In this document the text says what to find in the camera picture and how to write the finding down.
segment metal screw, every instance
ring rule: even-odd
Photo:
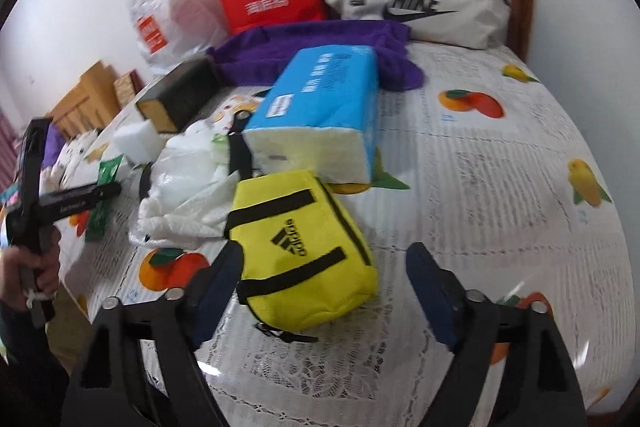
[[[480,290],[467,290],[465,295],[467,299],[473,302],[482,302],[486,299]]]
[[[543,314],[546,313],[546,304],[540,301],[533,301],[531,303],[531,309],[536,313]]]
[[[171,288],[164,294],[164,298],[168,301],[177,301],[178,299],[182,299],[183,296],[184,290],[182,288]]]
[[[102,308],[105,310],[113,310],[120,305],[120,299],[117,297],[107,297],[102,301]]]

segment dark book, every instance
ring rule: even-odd
[[[158,132],[181,132],[221,87],[209,59],[194,58],[159,80],[136,106]]]

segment black sleeve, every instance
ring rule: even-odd
[[[15,312],[0,301],[0,338],[14,384],[59,425],[69,377],[49,350],[45,329],[33,326],[29,312]]]

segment green packet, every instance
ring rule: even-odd
[[[118,168],[124,155],[115,157],[113,160],[100,162],[100,170],[98,171],[98,185],[105,185],[113,182],[118,174]],[[89,215],[89,222],[86,224],[87,241],[100,241],[104,237],[107,230],[107,222],[111,210],[111,200],[99,201]]]

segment nike swoosh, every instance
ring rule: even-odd
[[[434,15],[444,15],[445,13],[455,13],[455,10],[450,10],[450,11],[446,11],[446,12],[432,12],[432,13],[427,13],[427,12],[416,12],[416,13],[404,13],[402,15],[398,14],[396,15],[395,13],[391,13],[389,11],[388,6],[385,6],[385,9],[382,12],[382,18],[384,20],[392,20],[392,21],[398,21],[398,22],[409,22],[409,21],[415,21],[416,19],[424,19],[425,17],[433,17]]]

